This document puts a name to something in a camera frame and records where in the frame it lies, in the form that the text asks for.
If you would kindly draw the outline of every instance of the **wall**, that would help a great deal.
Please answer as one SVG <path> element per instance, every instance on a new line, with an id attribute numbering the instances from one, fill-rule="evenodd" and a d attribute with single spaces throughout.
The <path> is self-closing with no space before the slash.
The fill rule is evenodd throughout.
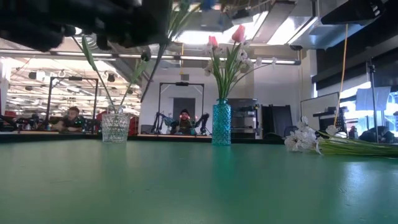
<path id="1" fill-rule="evenodd" d="M 262 105 L 290 105 L 293 124 L 300 117 L 299 68 L 270 65 L 254 72 L 254 97 Z"/>
<path id="2" fill-rule="evenodd" d="M 141 104 L 140 128 L 142 124 L 153 125 L 155 114 L 158 110 L 159 83 L 180 82 L 180 69 L 159 69 L 154 75 L 154 81 Z M 184 73 L 190 74 L 190 83 L 204 83 L 204 106 L 203 111 L 210 114 L 207 128 L 212 132 L 213 105 L 218 99 L 218 90 L 213 76 L 206 77 L 202 68 L 185 68 Z M 259 104 L 263 105 L 290 105 L 292 109 L 293 123 L 298 120 L 299 115 L 299 67 L 291 65 L 272 65 L 256 70 L 253 74 L 242 79 L 232 92 L 230 98 L 257 98 Z M 168 116 L 172 113 L 172 98 L 186 97 L 196 99 L 196 112 L 201 114 L 201 94 L 193 87 L 170 86 L 161 94 L 160 111 Z"/>

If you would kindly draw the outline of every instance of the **yellow cable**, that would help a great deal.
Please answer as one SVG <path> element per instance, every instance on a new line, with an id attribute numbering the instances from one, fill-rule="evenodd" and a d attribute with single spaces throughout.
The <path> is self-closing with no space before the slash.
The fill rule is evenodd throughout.
<path id="1" fill-rule="evenodd" d="M 335 116 L 335 126 L 337 123 L 338 113 L 340 111 L 340 99 L 341 99 L 341 92 L 343 91 L 343 82 L 344 82 L 344 75 L 346 73 L 346 54 L 347 54 L 347 39 L 348 39 L 348 24 L 346 24 L 346 38 L 344 41 L 344 56 L 343 56 L 343 74 L 341 75 L 341 84 L 340 84 L 340 92 L 338 93 L 338 102 L 336 107 L 336 116 Z"/>

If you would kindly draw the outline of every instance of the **pink tulip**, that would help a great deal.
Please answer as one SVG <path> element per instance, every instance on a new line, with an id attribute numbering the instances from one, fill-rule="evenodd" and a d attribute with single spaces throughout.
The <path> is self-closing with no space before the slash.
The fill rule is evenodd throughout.
<path id="1" fill-rule="evenodd" d="M 218 47 L 216 37 L 209 36 L 209 42 L 207 43 L 207 45 L 212 47 Z"/>
<path id="2" fill-rule="evenodd" d="M 244 26 L 239 25 L 238 29 L 232 35 L 232 39 L 238 43 L 241 43 L 244 41 Z"/>

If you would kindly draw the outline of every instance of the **red object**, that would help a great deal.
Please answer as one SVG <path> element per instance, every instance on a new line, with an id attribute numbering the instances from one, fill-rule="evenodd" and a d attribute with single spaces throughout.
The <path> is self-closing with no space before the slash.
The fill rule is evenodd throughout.
<path id="1" fill-rule="evenodd" d="M 209 42 L 207 43 L 207 46 L 218 47 L 216 37 L 209 36 Z"/>
<path id="2" fill-rule="evenodd" d="M 16 118 L 17 117 L 17 113 L 13 112 L 13 111 L 6 111 L 4 113 L 5 116 L 10 117 L 10 118 Z"/>
<path id="3" fill-rule="evenodd" d="M 241 43 L 244 41 L 244 26 L 239 25 L 238 29 L 235 31 L 235 33 L 232 35 L 232 39 L 238 43 Z"/>
<path id="4" fill-rule="evenodd" d="M 133 116 L 130 119 L 129 136 L 138 134 L 138 120 L 139 120 L 139 117 L 137 117 L 137 116 Z"/>

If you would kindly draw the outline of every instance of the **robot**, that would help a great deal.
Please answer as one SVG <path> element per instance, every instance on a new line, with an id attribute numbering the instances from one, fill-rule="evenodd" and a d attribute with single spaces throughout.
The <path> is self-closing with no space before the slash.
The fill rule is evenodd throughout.
<path id="1" fill-rule="evenodd" d="M 198 121 L 195 121 L 195 120 L 192 121 L 193 135 L 196 135 L 195 128 L 197 128 L 197 127 L 199 127 L 199 125 L 201 125 L 199 135 L 206 136 L 206 132 L 208 131 L 206 128 L 206 123 L 207 123 L 208 118 L 209 118 L 209 114 L 205 113 L 200 117 L 200 119 Z M 178 133 L 173 133 L 172 130 L 174 130 L 180 124 L 180 121 L 175 121 L 173 118 L 168 117 L 160 112 L 156 113 L 154 125 L 152 126 L 152 129 L 151 129 L 151 133 L 162 134 L 161 130 L 162 130 L 163 122 L 167 126 L 167 132 L 166 132 L 167 134 L 178 134 Z"/>

